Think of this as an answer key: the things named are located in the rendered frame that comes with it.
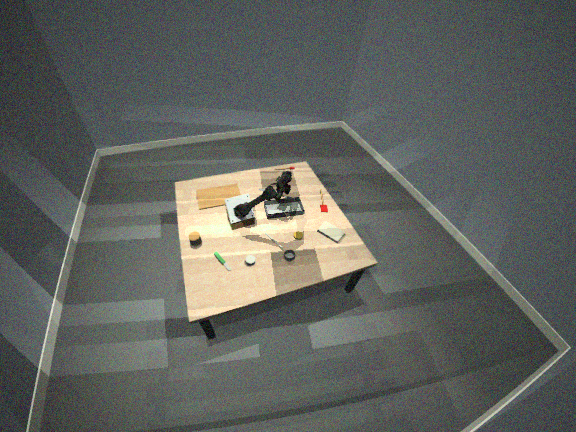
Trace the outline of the grey saucepan with long handle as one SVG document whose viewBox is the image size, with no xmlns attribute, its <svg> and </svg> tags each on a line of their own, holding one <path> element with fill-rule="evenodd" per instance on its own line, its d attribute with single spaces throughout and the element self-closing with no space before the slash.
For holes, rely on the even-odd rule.
<svg viewBox="0 0 576 432">
<path fill-rule="evenodd" d="M 269 238 L 271 238 L 267 233 L 265 233 Z M 276 244 L 278 244 L 273 238 L 271 238 Z M 293 250 L 286 250 L 280 244 L 278 244 L 284 252 L 284 258 L 286 261 L 293 261 L 295 259 L 295 252 Z"/>
</svg>

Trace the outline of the grey rectangular roasting tin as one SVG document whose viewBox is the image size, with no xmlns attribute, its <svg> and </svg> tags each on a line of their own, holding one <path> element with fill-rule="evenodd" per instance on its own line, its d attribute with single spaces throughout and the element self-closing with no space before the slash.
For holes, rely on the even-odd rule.
<svg viewBox="0 0 576 432">
<path fill-rule="evenodd" d="M 295 199 L 294 199 L 295 198 Z M 264 200 L 267 219 L 304 215 L 304 208 L 299 197 L 292 199 Z"/>
</svg>

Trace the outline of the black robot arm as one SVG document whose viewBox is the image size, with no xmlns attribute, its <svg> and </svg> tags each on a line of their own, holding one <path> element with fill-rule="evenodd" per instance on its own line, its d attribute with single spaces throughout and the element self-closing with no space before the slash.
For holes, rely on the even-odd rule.
<svg viewBox="0 0 576 432">
<path fill-rule="evenodd" d="M 291 190 L 291 185 L 285 186 L 285 184 L 289 183 L 291 181 L 291 179 L 292 179 L 291 176 L 292 176 L 291 171 L 286 171 L 286 172 L 283 171 L 281 176 L 277 177 L 277 179 L 276 179 L 277 183 L 272 183 L 268 187 L 266 187 L 260 196 L 258 196 L 254 200 L 250 201 L 249 203 L 245 202 L 243 204 L 241 203 L 241 204 L 238 204 L 237 206 L 235 206 L 235 208 L 233 208 L 235 217 L 239 216 L 240 218 L 243 218 L 244 216 L 246 216 L 251 211 L 251 209 L 254 206 L 258 205 L 259 203 L 261 203 L 264 200 L 274 199 L 281 192 L 284 192 L 288 195 L 290 190 Z M 274 188 L 271 186 L 271 185 L 275 185 L 275 184 L 277 184 L 277 186 L 279 187 L 278 194 L 274 190 Z"/>
</svg>

